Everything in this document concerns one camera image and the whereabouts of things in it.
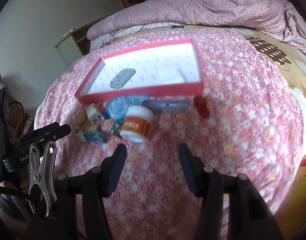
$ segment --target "white wall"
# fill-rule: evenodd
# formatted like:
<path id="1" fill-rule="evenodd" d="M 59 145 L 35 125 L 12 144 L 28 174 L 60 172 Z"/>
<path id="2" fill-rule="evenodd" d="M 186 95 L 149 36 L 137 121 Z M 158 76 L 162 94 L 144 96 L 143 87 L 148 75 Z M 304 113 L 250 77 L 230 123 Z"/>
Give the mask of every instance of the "white wall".
<path id="1" fill-rule="evenodd" d="M 119 0 L 9 0 L 0 14 L 0 73 L 30 116 L 68 68 L 53 47 L 60 37 L 121 9 Z"/>

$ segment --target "orange label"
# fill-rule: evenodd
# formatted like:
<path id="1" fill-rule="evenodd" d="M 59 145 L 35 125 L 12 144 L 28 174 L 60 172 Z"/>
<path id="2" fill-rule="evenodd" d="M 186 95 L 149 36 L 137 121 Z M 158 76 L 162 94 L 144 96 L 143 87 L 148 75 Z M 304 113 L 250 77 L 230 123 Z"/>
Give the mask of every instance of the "orange label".
<path id="1" fill-rule="evenodd" d="M 137 116 L 126 116 L 121 130 L 132 131 L 143 135 L 145 138 L 149 138 L 151 124 L 147 120 Z"/>

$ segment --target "bed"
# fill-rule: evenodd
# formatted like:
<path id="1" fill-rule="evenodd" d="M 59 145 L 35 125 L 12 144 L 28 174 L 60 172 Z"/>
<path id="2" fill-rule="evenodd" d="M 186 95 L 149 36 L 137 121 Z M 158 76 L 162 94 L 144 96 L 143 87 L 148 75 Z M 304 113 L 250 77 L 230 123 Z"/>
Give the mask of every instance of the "bed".
<path id="1" fill-rule="evenodd" d="M 150 0 L 98 22 L 91 52 L 48 90 L 35 128 L 52 122 L 72 130 L 82 105 L 74 94 L 101 55 L 136 45 L 192 39 L 202 59 L 210 117 L 189 100 L 186 113 L 155 113 L 146 144 L 111 138 L 99 147 L 74 134 L 57 142 L 56 175 L 85 173 L 119 142 L 128 157 L 116 192 L 105 199 L 114 239 L 192 239 L 201 204 L 189 192 L 177 156 L 186 142 L 223 174 L 246 173 L 273 213 L 306 154 L 306 24 L 286 0 Z M 99 109 L 104 103 L 98 103 Z M 109 130 L 112 122 L 102 124 Z M 81 199 L 77 199 L 83 232 Z M 224 197 L 222 236 L 228 223 Z"/>

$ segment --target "pink quilt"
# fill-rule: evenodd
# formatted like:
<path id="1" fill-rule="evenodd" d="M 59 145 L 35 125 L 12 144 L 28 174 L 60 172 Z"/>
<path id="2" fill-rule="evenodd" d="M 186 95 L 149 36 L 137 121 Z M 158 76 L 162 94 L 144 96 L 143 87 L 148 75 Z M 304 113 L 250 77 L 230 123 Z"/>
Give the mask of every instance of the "pink quilt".
<path id="1" fill-rule="evenodd" d="M 306 24 L 286 0 L 148 0 L 96 23 L 87 38 L 158 22 L 255 28 L 306 54 Z"/>
<path id="2" fill-rule="evenodd" d="M 54 121 L 75 127 L 87 106 L 74 93 L 104 54 L 170 39 L 191 38 L 202 59 L 203 94 L 210 109 L 201 119 L 189 99 L 186 113 L 155 113 L 147 144 L 122 141 L 128 155 L 117 190 L 104 199 L 114 239 L 187 239 L 194 234 L 201 199 L 187 187 L 178 145 L 223 174 L 246 173 L 273 212 L 285 198 L 302 157 L 303 116 L 277 65 L 238 33 L 225 29 L 186 29 L 149 33 L 116 41 L 75 62 L 48 90 L 35 127 Z M 110 126 L 104 123 L 104 130 Z M 110 156 L 119 141 L 103 147 L 74 135 L 57 142 L 57 174 L 84 174 Z M 83 231 L 81 198 L 77 198 Z M 223 238 L 228 223 L 224 197 Z"/>

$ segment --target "screw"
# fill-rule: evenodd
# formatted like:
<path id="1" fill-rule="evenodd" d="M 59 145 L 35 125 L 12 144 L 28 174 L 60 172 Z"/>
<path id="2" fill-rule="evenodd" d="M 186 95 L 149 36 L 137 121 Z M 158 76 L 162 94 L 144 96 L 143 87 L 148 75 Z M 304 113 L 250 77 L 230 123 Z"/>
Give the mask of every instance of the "screw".
<path id="1" fill-rule="evenodd" d="M 246 179 L 247 179 L 247 175 L 246 175 L 245 173 L 239 174 L 238 177 L 239 177 L 241 180 L 246 180 Z"/>
<path id="2" fill-rule="evenodd" d="M 58 176 L 58 179 L 59 180 L 63 180 L 66 178 L 66 175 L 64 173 L 61 173 L 59 176 Z"/>
<path id="3" fill-rule="evenodd" d="M 93 173 L 99 173 L 101 171 L 101 168 L 99 166 L 95 166 L 93 169 L 92 169 L 92 172 Z"/>
<path id="4" fill-rule="evenodd" d="M 210 167 L 210 166 L 205 166 L 204 171 L 207 172 L 207 173 L 211 173 L 213 171 L 213 168 Z"/>

